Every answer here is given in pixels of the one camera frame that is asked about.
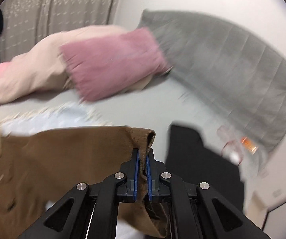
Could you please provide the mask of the brown coat with fur collar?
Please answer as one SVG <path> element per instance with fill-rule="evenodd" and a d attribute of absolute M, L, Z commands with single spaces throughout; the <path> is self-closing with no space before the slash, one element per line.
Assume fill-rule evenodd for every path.
<path fill-rule="evenodd" d="M 147 236 L 165 238 L 168 218 L 159 203 L 148 201 L 146 157 L 151 129 L 101 126 L 54 129 L 31 136 L 0 138 L 0 238 L 18 238 L 79 183 L 96 184 L 115 174 L 132 151 L 139 152 L 138 196 L 119 205 L 119 219 Z"/>

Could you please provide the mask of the black garment on bed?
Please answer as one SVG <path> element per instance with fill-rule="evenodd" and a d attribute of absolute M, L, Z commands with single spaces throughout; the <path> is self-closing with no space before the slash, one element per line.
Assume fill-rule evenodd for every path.
<path fill-rule="evenodd" d="M 187 183 L 209 183 L 236 208 L 243 210 L 245 188 L 239 168 L 205 147 L 197 130 L 170 126 L 165 165 L 168 172 Z"/>

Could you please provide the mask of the red-framed glasses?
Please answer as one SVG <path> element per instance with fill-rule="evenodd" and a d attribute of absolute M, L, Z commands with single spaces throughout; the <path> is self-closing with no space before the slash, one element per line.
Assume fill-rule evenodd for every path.
<path fill-rule="evenodd" d="M 239 166 L 243 161 L 243 152 L 234 132 L 226 126 L 220 126 L 217 129 L 217 136 L 224 144 L 221 149 L 221 156 Z"/>

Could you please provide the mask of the orange small packet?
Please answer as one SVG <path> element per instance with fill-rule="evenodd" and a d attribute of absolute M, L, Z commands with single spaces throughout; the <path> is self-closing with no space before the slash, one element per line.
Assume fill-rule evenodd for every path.
<path fill-rule="evenodd" d="M 241 144 L 243 147 L 248 150 L 251 154 L 254 154 L 259 148 L 250 138 L 243 136 L 241 138 Z"/>

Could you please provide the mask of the white lace bed cloth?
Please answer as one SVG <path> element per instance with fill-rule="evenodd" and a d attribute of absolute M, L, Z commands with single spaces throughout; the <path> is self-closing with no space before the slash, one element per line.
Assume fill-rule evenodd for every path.
<path fill-rule="evenodd" d="M 65 103 L 9 116 L 0 122 L 1 135 L 30 136 L 52 129 L 110 126 L 95 107 L 85 103 Z"/>

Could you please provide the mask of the grey quilted blanket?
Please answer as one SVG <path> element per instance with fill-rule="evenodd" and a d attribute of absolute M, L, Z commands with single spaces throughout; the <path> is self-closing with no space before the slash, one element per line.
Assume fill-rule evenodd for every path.
<path fill-rule="evenodd" d="M 207 14 L 149 11 L 147 27 L 173 76 L 273 151 L 286 135 L 286 59 L 247 30 Z"/>

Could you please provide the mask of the beige pink padded jacket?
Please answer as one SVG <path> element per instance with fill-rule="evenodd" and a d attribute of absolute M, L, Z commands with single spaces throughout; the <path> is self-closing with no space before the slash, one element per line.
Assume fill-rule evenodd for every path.
<path fill-rule="evenodd" d="M 60 47 L 71 42 L 123 33 L 128 31 L 115 25 L 91 25 L 58 32 L 42 39 L 29 52 L 0 63 L 0 104 L 36 91 L 75 88 L 65 70 L 66 63 Z M 150 81 L 151 78 L 145 78 L 124 91 L 142 89 Z"/>

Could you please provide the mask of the pink fringed scarf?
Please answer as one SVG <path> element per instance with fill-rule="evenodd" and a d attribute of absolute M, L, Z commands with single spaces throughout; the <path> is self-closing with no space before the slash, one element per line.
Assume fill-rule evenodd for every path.
<path fill-rule="evenodd" d="M 68 76 L 86 101 L 110 97 L 172 68 L 146 27 L 67 43 L 60 50 Z"/>

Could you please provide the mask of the grey patterned curtain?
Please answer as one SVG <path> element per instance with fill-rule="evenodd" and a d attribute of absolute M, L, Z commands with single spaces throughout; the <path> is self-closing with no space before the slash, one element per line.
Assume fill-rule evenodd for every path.
<path fill-rule="evenodd" d="M 112 24 L 119 0 L 4 0 L 0 62 L 28 52 L 48 35 Z"/>

